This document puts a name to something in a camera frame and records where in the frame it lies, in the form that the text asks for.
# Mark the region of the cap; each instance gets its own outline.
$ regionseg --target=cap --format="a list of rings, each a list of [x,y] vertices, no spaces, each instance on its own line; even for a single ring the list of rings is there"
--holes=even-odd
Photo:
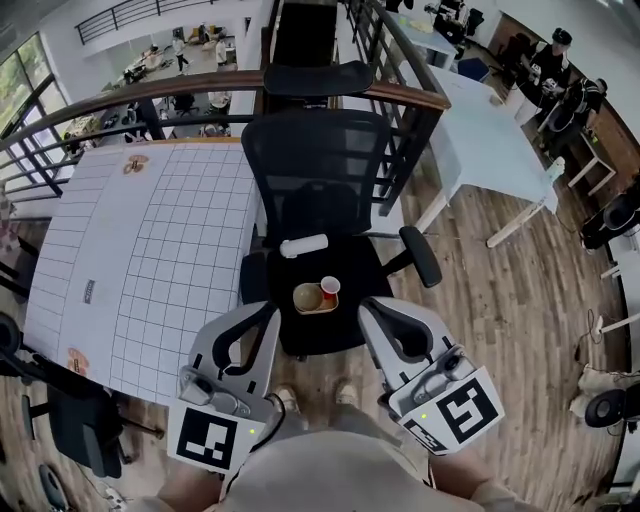
[[[554,42],[563,46],[569,46],[573,41],[573,37],[571,37],[571,34],[569,34],[569,32],[567,32],[563,28],[557,28],[553,33],[552,39]]]

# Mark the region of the cable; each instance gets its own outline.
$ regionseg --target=cable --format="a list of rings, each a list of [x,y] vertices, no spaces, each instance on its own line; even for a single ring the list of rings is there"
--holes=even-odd
[[[82,474],[82,476],[84,477],[84,479],[89,482],[89,485],[91,485],[91,487],[93,488],[93,490],[96,492],[96,494],[98,496],[100,496],[103,500],[108,500],[109,498],[107,498],[106,496],[103,496],[100,491],[98,490],[98,488],[95,486],[95,484],[91,481],[91,479],[84,474],[84,471],[82,471],[82,468],[80,467],[80,464],[78,464],[75,460],[73,461],[75,463],[76,466],[78,466],[78,471],[80,471],[80,473]]]
[[[578,228],[576,229],[571,229],[568,228],[567,225],[562,222],[562,219],[560,218],[560,215],[558,215],[558,213],[556,212],[556,219],[558,219],[558,222],[560,223],[560,225],[564,228],[564,230],[569,233],[570,235],[575,235],[578,232]]]
[[[287,411],[284,408],[284,402],[282,401],[282,399],[278,395],[276,395],[275,393],[269,393],[266,396],[266,398],[268,398],[268,399],[275,398],[278,401],[278,403],[280,404],[280,410],[282,411],[282,414],[280,415],[280,418],[278,418],[278,422],[276,423],[275,427],[273,427],[273,430],[271,432],[269,432],[269,435],[267,437],[265,437],[259,443],[255,444],[253,446],[253,448],[251,448],[251,450],[249,450],[249,453],[254,453],[255,451],[257,451],[260,448],[262,448],[269,441],[271,441],[273,439],[273,436],[275,436],[276,433],[278,432],[278,430],[280,430],[280,427],[282,426],[282,423],[284,422],[284,418],[287,415]],[[225,494],[229,494],[229,489],[231,489],[231,486],[233,485],[233,482],[236,481],[236,478],[238,478],[239,474],[240,474],[240,471],[238,471],[235,475],[233,475],[233,477],[229,481],[229,484],[227,485],[227,489],[225,490]]]
[[[615,320],[614,318],[611,318],[609,315],[605,315],[605,316],[607,316],[609,318],[609,320],[611,320],[613,322],[617,322],[617,320]],[[640,376],[640,370],[637,370],[637,371],[635,371],[633,373],[609,371],[609,370],[603,370],[603,369],[600,369],[600,368],[594,368],[589,363],[585,363],[585,362],[580,360],[580,355],[581,355],[581,346],[580,346],[580,344],[582,343],[583,339],[585,339],[587,336],[589,336],[591,338],[591,342],[594,345],[599,345],[600,343],[602,343],[602,340],[604,339],[604,334],[600,334],[600,337],[598,339],[594,338],[594,336],[593,336],[593,327],[595,326],[595,323],[596,323],[595,313],[594,313],[593,309],[589,308],[589,310],[587,311],[587,327],[588,327],[589,330],[587,332],[585,332],[582,336],[580,336],[580,338],[578,338],[578,345],[576,346],[576,350],[573,353],[574,361],[576,363],[579,363],[583,367],[588,366],[589,368],[591,368],[591,370],[593,370],[595,372],[607,373],[609,375],[615,375],[614,382],[618,382],[619,380],[622,380],[622,379],[630,379],[630,378],[634,378],[634,377]]]
[[[275,427],[273,427],[273,430],[271,430],[271,432],[269,432],[269,435],[267,437],[265,437],[259,443],[256,443],[253,446],[253,448],[251,448],[249,453],[253,453],[256,450],[259,450],[265,444],[267,444],[269,441],[271,441],[273,439],[273,436],[275,436],[276,433],[278,432],[278,430],[280,430],[280,427],[282,426],[282,423],[284,422],[284,418],[287,415],[287,411],[284,408],[284,403],[283,403],[282,399],[278,395],[276,395],[275,393],[270,393],[270,394],[267,395],[266,398],[269,398],[269,399],[275,398],[278,401],[278,403],[280,404],[280,410],[282,411],[282,414],[280,415],[280,418],[278,418],[278,423],[276,423]]]

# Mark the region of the desk leg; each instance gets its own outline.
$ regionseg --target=desk leg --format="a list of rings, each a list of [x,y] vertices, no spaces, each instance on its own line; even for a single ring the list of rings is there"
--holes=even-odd
[[[615,172],[609,171],[609,174],[600,183],[598,183],[595,187],[593,187],[591,189],[591,191],[589,192],[588,196],[591,197],[593,194],[595,194],[598,190],[600,190],[602,187],[604,187],[606,185],[606,183],[611,178],[613,178],[615,175],[616,175]]]
[[[570,182],[569,182],[569,188],[573,188],[573,186],[578,183],[578,181],[580,181],[582,178],[584,178],[584,175],[587,174],[591,169],[593,169],[593,167],[598,163],[598,159],[597,158],[593,158],[591,160],[591,162],[589,162],[587,165],[584,166],[584,168],[577,174],[577,176],[575,178],[573,178]]]
[[[618,277],[620,275],[620,265],[616,265],[615,267],[610,268],[606,272],[600,274],[600,279],[606,279],[607,277],[611,277],[612,279]]]
[[[544,203],[541,201],[540,203],[531,203],[524,210],[522,210],[515,219],[509,221],[509,223],[503,227],[500,231],[498,231],[495,235],[493,235],[489,240],[487,240],[487,247],[489,249],[493,249],[496,245],[502,242],[505,238],[516,232],[525,223],[531,219],[536,213],[538,213]]]
[[[424,233],[431,223],[436,219],[438,214],[447,206],[447,197],[444,194],[444,190],[438,192],[436,198],[427,207],[424,213],[420,216],[416,227],[421,233]]]
[[[451,71],[451,66],[453,65],[453,59],[456,58],[455,53],[447,53],[447,60],[444,61],[444,69],[447,71]]]

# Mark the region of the desk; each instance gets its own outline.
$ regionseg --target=desk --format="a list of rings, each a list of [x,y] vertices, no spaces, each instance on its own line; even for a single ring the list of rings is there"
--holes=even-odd
[[[580,133],[580,139],[578,139],[574,145],[580,145],[585,147],[587,150],[587,163],[584,164],[582,170],[569,182],[569,187],[573,187],[579,180],[584,178],[584,176],[594,167],[601,165],[604,167],[605,171],[607,171],[607,175],[602,178],[602,180],[589,191],[589,197],[595,194],[598,190],[600,190],[604,185],[616,175],[616,171],[613,169],[611,160],[606,150],[602,147],[600,141],[593,142],[590,137],[585,135],[584,133]]]
[[[444,59],[442,60],[442,68],[447,70],[451,69],[453,59],[455,59],[455,56],[457,54],[457,50],[449,41],[444,38],[444,36],[440,32],[434,29],[433,32],[427,34],[420,30],[416,30],[415,28],[411,28],[409,22],[413,21],[413,18],[395,12],[387,12],[387,14],[391,16],[391,18],[393,18],[393,21],[398,24],[400,29],[409,38],[409,41],[411,41],[416,46],[421,46],[423,48],[427,48],[428,50],[432,50],[436,53],[444,55]]]
[[[125,174],[132,155],[148,161]],[[196,333],[237,305],[257,203],[239,143],[85,153],[40,251],[25,343],[168,404]]]
[[[418,87],[408,65],[400,70]],[[451,108],[431,136],[442,190],[420,217],[425,231],[462,185],[495,190],[540,203],[555,213],[558,198],[531,144],[504,106],[494,106],[491,87],[431,66]]]

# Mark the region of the white roll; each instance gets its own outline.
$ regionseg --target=white roll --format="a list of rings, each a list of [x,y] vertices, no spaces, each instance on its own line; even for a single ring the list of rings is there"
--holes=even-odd
[[[295,258],[299,254],[319,251],[329,247],[327,235],[313,235],[297,240],[285,240],[280,244],[280,254],[285,258]]]

